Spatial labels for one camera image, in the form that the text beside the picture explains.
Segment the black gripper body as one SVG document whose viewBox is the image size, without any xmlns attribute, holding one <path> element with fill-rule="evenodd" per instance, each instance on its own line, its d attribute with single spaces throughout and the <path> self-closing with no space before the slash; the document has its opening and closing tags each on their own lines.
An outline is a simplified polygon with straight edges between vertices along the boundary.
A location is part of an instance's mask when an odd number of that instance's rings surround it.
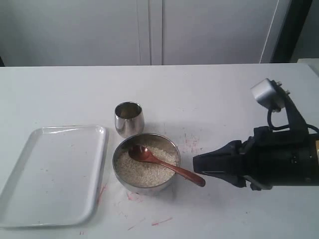
<svg viewBox="0 0 319 239">
<path fill-rule="evenodd" d="M 252 190 L 274 186 L 318 186 L 319 134 L 255 129 L 254 136 L 238 142 L 241 156 L 238 187 Z"/>
</svg>

